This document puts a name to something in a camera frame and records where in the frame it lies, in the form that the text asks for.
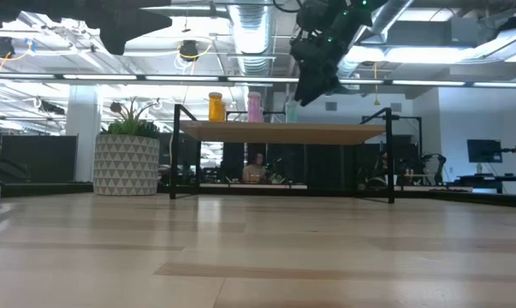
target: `wooden floor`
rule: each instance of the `wooden floor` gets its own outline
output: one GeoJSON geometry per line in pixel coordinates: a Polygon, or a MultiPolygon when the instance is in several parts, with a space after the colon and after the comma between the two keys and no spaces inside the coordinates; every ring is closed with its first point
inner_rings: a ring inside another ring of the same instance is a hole
{"type": "Polygon", "coordinates": [[[0,205],[0,308],[516,308],[516,209],[91,194],[0,205]]]}

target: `white geometric planter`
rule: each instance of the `white geometric planter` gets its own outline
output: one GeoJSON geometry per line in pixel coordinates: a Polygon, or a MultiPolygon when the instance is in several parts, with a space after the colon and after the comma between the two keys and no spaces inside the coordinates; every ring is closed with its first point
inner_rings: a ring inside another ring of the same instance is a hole
{"type": "Polygon", "coordinates": [[[94,155],[94,193],[107,196],[156,194],[158,151],[157,139],[99,135],[94,155]]]}

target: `computer monitor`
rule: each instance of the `computer monitor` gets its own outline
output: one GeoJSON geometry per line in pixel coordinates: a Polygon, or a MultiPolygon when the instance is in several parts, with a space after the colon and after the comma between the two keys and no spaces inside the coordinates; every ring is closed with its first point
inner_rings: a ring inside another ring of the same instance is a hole
{"type": "Polygon", "coordinates": [[[499,140],[467,140],[470,163],[503,163],[499,140]]]}

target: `wooden tabletop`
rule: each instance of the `wooden tabletop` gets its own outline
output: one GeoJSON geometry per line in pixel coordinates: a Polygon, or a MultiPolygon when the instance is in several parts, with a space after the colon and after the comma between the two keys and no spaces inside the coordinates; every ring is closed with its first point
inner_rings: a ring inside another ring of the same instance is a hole
{"type": "Polygon", "coordinates": [[[384,133],[385,126],[182,121],[181,131],[200,141],[357,145],[384,133]]]}

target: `pink bottle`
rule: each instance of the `pink bottle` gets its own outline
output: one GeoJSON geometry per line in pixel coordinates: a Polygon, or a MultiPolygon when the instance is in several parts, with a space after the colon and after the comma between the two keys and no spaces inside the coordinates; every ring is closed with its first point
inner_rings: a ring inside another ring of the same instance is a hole
{"type": "Polygon", "coordinates": [[[257,92],[248,93],[248,121],[264,121],[264,109],[261,107],[261,94],[257,92]]]}

